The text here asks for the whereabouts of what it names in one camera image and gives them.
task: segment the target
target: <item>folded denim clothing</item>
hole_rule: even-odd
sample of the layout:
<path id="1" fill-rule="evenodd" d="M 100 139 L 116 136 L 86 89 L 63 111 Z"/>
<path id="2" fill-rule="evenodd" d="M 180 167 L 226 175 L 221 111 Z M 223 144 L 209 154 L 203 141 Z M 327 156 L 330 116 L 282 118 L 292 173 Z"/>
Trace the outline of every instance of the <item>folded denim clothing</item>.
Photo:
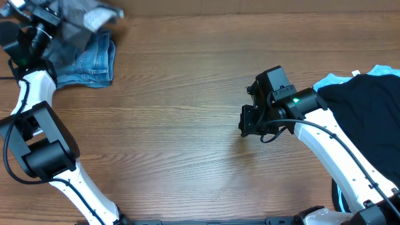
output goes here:
<path id="1" fill-rule="evenodd" d="M 62 48 L 49 56 L 57 72 L 57 89 L 72 84 L 82 84 L 90 88 L 110 86 L 114 77 L 116 51 L 110 35 L 110 31 L 101 30 L 91 37 L 85 51 L 62 45 Z M 66 64 L 71 55 L 74 59 Z"/>
<path id="2" fill-rule="evenodd" d="M 392 69 L 392 67 L 390 66 L 375 65 L 375 67 L 367 74 L 372 76 L 382 76 L 382 75 L 392 74 L 400 77 L 400 69 Z M 331 84 L 343 84 L 348 82 L 352 78 L 353 77 L 339 77 L 330 73 L 324 79 L 314 84 L 313 88 L 315 91 L 318 91 L 319 88 L 322 88 L 324 86 L 328 86 Z"/>

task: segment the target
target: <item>beige wall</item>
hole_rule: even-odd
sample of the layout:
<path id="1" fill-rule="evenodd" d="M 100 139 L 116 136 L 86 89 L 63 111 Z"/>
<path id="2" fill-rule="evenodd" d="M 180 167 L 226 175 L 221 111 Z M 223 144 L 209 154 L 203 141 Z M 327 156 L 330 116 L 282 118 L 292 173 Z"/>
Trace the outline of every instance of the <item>beige wall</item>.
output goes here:
<path id="1" fill-rule="evenodd" d="M 400 11 L 400 0 L 106 0 L 128 15 Z"/>

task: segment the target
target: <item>wooden tabletop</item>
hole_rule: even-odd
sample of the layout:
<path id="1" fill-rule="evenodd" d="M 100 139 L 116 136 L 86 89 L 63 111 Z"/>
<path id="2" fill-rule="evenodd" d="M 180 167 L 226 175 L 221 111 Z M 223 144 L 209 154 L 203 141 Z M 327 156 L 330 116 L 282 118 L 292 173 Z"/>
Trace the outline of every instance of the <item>wooden tabletop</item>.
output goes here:
<path id="1" fill-rule="evenodd" d="M 328 73 L 400 68 L 400 13 L 135 17 L 115 29 L 114 82 L 59 90 L 53 108 L 99 189 L 132 219 L 258 219 L 332 209 L 331 177 L 285 132 L 240 137 L 245 87 L 281 65 L 297 90 Z M 0 54 L 2 76 L 11 76 Z M 19 88 L 0 82 L 0 118 Z M 24 176 L 16 161 L 12 168 Z M 81 213 L 48 184 L 0 166 L 0 224 L 73 224 Z"/>

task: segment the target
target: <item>black cloth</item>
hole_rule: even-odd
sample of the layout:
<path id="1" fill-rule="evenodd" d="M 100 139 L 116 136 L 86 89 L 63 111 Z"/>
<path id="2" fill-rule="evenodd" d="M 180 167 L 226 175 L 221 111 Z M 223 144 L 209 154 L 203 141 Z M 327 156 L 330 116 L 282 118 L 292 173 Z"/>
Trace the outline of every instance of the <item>black cloth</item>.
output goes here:
<path id="1" fill-rule="evenodd" d="M 357 75 L 318 94 L 364 157 L 400 187 L 400 77 Z"/>

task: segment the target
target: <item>white tag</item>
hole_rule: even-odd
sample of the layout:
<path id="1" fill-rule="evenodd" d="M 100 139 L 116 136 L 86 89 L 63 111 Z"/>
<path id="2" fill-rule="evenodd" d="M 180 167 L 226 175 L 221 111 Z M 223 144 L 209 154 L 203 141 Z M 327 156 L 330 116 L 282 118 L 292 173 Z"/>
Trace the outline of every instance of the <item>white tag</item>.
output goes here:
<path id="1" fill-rule="evenodd" d="M 351 73 L 352 73 L 352 76 L 357 76 L 358 74 L 361 74 L 360 71 L 358 71 L 358 70 L 353 71 Z"/>

